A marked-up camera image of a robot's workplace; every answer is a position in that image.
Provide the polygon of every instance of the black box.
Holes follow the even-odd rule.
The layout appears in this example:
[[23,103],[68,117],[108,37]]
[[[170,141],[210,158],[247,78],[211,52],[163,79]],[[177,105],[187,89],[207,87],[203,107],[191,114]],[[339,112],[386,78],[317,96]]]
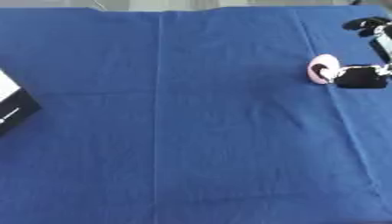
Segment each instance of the black box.
[[0,136],[38,110],[39,104],[0,70]]

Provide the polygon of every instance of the cable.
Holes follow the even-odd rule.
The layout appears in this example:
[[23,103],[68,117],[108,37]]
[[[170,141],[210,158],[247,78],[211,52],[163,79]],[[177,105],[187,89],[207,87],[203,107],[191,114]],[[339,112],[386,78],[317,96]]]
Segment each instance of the cable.
[[94,4],[96,4],[101,10],[107,11],[108,9],[105,7],[105,5],[99,3],[97,0],[92,0]]

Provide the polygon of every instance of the crease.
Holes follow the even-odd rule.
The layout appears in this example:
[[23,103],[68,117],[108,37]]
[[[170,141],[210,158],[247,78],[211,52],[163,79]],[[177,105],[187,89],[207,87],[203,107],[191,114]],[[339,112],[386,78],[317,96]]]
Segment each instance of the crease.
[[219,203],[227,203],[227,202],[236,202],[236,201],[245,201],[245,200],[287,200],[288,198],[299,198],[302,199],[305,196],[308,198],[319,199],[320,195],[324,197],[331,197],[333,196],[351,196],[355,195],[356,193],[360,193],[361,191],[331,191],[331,192],[272,192],[272,193],[265,193],[265,192],[253,192],[248,195],[241,195],[241,194],[232,194],[230,196],[223,196],[223,197],[216,197],[216,198],[204,198],[204,199],[177,199],[171,200],[168,203],[170,204],[219,204]]
[[153,223],[158,224],[158,189],[157,189],[157,120],[158,120],[158,85],[159,85],[159,74],[161,72],[161,47],[162,47],[162,20],[163,20],[164,13],[159,14],[158,16],[158,24],[157,24],[157,74],[155,78],[155,88],[154,88],[154,100],[153,100],[153,131],[152,131],[152,139],[153,139],[153,146],[152,146],[152,216],[153,216]]
[[[312,57],[317,56],[316,51],[315,51],[315,45],[312,43],[308,31],[305,28],[304,22],[301,20],[301,18],[298,15],[298,12],[296,9],[292,9],[294,11],[295,15],[295,20],[297,21],[297,25],[299,26],[299,30],[301,31],[302,35],[304,36],[305,43],[308,46]],[[338,118],[340,122],[342,123],[342,126],[344,128],[344,133],[346,133],[350,144],[352,147],[349,147],[353,149],[353,154],[356,157],[356,160],[359,162],[360,169],[365,173],[369,183],[370,187],[373,190],[375,196],[379,199],[381,203],[381,207],[386,212],[387,214],[392,214],[392,210],[388,207],[388,203],[386,200],[383,198],[381,190],[379,188],[378,182],[375,180],[375,175],[372,172],[371,167],[368,165],[368,161],[366,160],[366,155],[364,153],[364,148],[361,145],[361,142],[359,141],[358,137],[354,134],[353,128],[350,124],[349,118],[346,117],[345,113],[340,109],[339,105],[339,100],[336,98],[336,95],[333,92],[333,89],[328,85],[326,87],[326,91],[330,95],[330,99],[332,101],[332,105],[334,106],[334,109],[336,111],[336,114],[338,115]]]

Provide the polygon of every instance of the floor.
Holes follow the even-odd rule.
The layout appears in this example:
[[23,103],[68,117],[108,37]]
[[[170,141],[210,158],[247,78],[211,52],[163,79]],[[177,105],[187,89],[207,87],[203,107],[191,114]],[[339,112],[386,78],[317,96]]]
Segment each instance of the floor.
[[353,0],[0,0],[0,7],[101,8],[101,4],[110,11],[166,11],[204,10],[234,5],[332,5],[350,1]]

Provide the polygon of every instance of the white label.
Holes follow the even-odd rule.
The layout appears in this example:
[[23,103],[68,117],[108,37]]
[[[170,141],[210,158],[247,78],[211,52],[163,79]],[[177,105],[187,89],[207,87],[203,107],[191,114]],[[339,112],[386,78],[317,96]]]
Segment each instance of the white label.
[[20,86],[0,70],[0,102],[13,95],[19,89]]

